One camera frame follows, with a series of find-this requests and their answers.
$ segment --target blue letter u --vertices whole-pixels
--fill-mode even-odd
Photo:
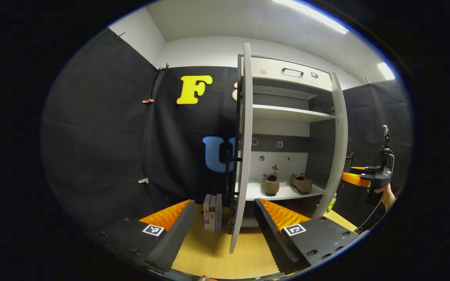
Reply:
[[[206,166],[212,171],[225,173],[225,163],[220,162],[220,144],[223,144],[223,139],[221,137],[204,137],[202,142],[205,145]],[[232,144],[232,154],[234,154],[236,148],[235,137],[231,137],[229,142]],[[232,171],[233,169],[234,163],[231,162],[229,165],[229,171]]]

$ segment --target hand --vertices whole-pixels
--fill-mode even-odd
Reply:
[[[383,195],[380,199],[380,201],[383,203],[385,203],[386,201],[391,199],[391,197],[393,196],[393,193],[391,192],[390,183],[388,183],[387,185],[383,185],[382,187],[380,187],[378,189],[375,189],[375,192],[376,193],[383,192]]]

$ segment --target open cabinet door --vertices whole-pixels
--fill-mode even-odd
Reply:
[[[236,247],[239,231],[243,222],[244,206],[246,203],[246,190],[248,189],[248,178],[250,175],[250,157],[251,157],[251,138],[253,124],[253,78],[251,67],[251,49],[249,43],[244,43],[244,64],[242,73],[242,89],[237,94],[239,102],[239,135],[237,157],[242,158],[241,162],[237,162],[237,186],[239,188],[239,198],[234,204],[234,225],[232,229],[232,241],[230,242],[230,254],[234,252]]]
[[[332,101],[334,103],[334,122],[336,123],[336,138],[334,140],[334,155],[332,157],[331,173],[325,186],[325,192],[313,217],[324,215],[338,188],[345,167],[346,146],[348,144],[348,118],[346,115],[345,98],[338,77],[330,73],[332,81]]]

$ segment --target book spine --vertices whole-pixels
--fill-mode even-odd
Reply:
[[[214,224],[214,230],[215,231],[221,231],[221,217],[222,217],[222,211],[221,211],[221,194],[216,195],[216,208],[215,208],[215,216],[216,216],[216,222]]]
[[[209,200],[211,194],[206,194],[204,203],[202,204],[202,213],[204,214],[204,229],[209,229]]]
[[[216,214],[215,214],[215,203],[216,196],[211,196],[211,201],[209,202],[209,230],[214,231],[214,224],[216,222]]]

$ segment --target shoe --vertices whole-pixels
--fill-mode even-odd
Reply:
[[[263,180],[263,188],[265,189],[265,194],[268,196],[274,196],[279,191],[279,179],[277,174],[264,174],[265,178]]]
[[[300,194],[309,194],[312,191],[312,181],[307,180],[303,173],[292,174],[289,177],[289,183],[298,190]]]

